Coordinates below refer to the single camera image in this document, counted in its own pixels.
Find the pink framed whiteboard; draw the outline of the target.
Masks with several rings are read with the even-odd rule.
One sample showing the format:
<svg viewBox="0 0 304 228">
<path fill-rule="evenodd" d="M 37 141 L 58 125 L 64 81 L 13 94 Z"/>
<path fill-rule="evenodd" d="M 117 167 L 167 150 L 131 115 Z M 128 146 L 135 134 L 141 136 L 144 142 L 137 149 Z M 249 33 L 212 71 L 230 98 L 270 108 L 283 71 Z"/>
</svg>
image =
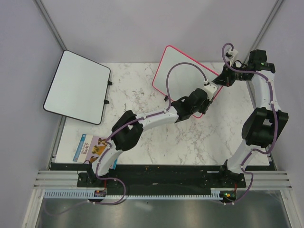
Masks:
<svg viewBox="0 0 304 228">
<path fill-rule="evenodd" d="M 202 89 L 217 76 L 218 74 L 214 70 L 174 46 L 168 45 L 157 67 L 152 87 L 163 94 L 167 101 L 173 102 L 189 96 L 197 88 Z M 214 98 L 219 91 L 220 86 L 218 86 Z M 203 115 L 196 112 L 192 116 L 201 118 Z"/>
</svg>

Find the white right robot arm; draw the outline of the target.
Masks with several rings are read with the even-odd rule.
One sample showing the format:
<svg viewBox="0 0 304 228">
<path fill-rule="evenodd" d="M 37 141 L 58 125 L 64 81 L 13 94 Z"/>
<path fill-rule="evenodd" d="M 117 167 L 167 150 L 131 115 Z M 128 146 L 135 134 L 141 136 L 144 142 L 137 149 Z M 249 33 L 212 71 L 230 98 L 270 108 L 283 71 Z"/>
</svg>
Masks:
<svg viewBox="0 0 304 228">
<path fill-rule="evenodd" d="M 239 67 L 235 63 L 236 56 L 237 51 L 233 47 L 222 49 L 225 64 L 222 73 L 213 82 L 230 87 L 235 81 L 250 81 L 255 91 L 255 109 L 243 125 L 241 144 L 219 169 L 217 179 L 223 187 L 240 183 L 255 155 L 267 155 L 273 150 L 289 119 L 276 99 L 275 65 L 267 62 L 266 51 L 251 51 L 248 62 Z"/>
</svg>

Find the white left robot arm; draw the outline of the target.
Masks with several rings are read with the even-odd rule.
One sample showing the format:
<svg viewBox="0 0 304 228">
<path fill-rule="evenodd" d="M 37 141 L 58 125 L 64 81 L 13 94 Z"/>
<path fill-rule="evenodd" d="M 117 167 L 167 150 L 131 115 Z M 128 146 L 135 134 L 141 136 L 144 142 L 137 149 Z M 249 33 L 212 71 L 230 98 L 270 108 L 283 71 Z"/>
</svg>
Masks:
<svg viewBox="0 0 304 228">
<path fill-rule="evenodd" d="M 123 153 L 135 147 L 143 132 L 152 128 L 174 124 L 189 119 L 194 113 L 205 114 L 212 103 L 216 91 L 211 85 L 195 89 L 189 96 L 169 102 L 168 108 L 147 114 L 135 114 L 126 111 L 112 128 L 107 138 L 99 140 L 93 152 L 97 158 L 91 158 L 94 171 L 88 175 L 88 182 L 99 187 L 104 182 L 104 175 L 113 167 L 114 161 Z"/>
</svg>

